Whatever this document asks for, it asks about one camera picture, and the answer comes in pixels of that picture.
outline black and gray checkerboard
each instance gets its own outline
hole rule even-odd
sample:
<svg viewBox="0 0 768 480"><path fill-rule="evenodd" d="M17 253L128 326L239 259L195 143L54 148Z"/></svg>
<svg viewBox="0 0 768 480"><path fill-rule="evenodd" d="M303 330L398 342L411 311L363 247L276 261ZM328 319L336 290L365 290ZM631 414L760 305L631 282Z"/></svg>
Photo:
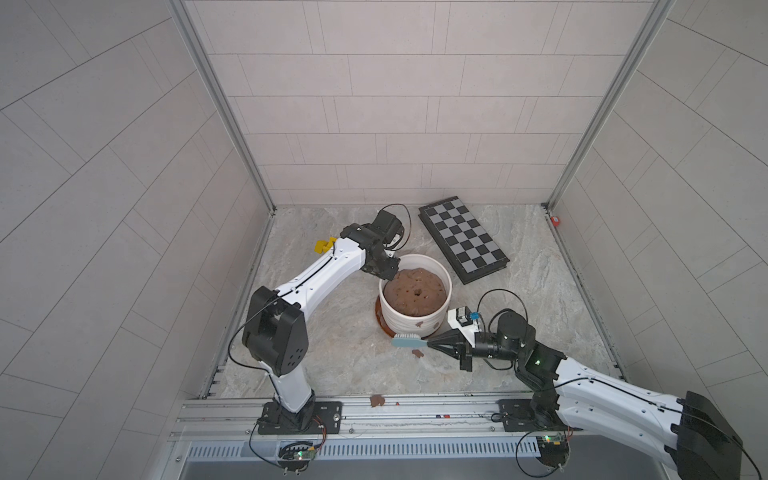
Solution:
<svg viewBox="0 0 768 480"><path fill-rule="evenodd" d="M509 258L458 197L420 207L419 218L462 283L507 266Z"/></svg>

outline dirt stain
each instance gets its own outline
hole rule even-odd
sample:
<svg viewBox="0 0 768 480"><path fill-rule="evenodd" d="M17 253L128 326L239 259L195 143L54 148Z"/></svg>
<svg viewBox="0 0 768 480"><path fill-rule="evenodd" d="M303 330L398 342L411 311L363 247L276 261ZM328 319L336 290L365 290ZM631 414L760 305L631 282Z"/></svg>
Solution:
<svg viewBox="0 0 768 480"><path fill-rule="evenodd" d="M381 395L371 395L371 407L383 406L385 401Z"/></svg>

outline brush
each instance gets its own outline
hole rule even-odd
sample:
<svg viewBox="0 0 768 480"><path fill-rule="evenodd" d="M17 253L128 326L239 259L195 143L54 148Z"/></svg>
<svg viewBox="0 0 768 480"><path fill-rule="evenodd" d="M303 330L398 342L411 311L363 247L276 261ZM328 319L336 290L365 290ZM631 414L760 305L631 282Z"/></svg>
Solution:
<svg viewBox="0 0 768 480"><path fill-rule="evenodd" d="M419 347L427 346L427 341L422 340L418 333L397 333L392 339L392 346L418 349Z"/></svg>

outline marble floor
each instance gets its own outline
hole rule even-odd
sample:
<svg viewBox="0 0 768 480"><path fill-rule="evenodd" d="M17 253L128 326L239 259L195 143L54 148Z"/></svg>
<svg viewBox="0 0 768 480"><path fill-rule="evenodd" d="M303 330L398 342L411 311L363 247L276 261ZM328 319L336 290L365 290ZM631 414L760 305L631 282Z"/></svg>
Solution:
<svg viewBox="0 0 768 480"><path fill-rule="evenodd" d="M587 312L568 267L538 205L475 205L470 211L504 250L507 268L462 285L437 244L410 208L413 233L401 254L421 253L441 262L452 274L449 308L470 306L492 288L515 291L524 301L537 339L573 356L600 372L609 373L611 361L602 338ZM390 207L407 226L402 207ZM274 288L306 269L317 258L317 240L338 236L350 223L368 223L375 207L281 208L270 232L253 290ZM328 295L308 321L309 351L302 361L306 377L318 396L408 394L438 392L510 392L528 390L511 371L499 372L475 360L473 372L458 369L458 360L431 349L417 359L411 349L397 349L379 328L374 314L379 279L355 272ZM505 293L491 293L481 313L490 319L504 307L520 313L517 300ZM255 362L238 338L233 356ZM228 363L219 398L272 396L272 386L262 372Z"/></svg>

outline yellow clip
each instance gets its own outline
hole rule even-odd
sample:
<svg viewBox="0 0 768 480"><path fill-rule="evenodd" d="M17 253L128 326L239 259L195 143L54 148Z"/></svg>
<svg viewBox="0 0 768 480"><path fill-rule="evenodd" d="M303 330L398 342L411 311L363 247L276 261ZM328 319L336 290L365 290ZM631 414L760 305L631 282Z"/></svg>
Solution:
<svg viewBox="0 0 768 480"><path fill-rule="evenodd" d="M331 247L333 246L333 242L335 241L336 241L335 237L329 237L327 242L324 240L317 240L317 243L315 243L315 252L316 253L327 252L328 250L331 249Z"/></svg>

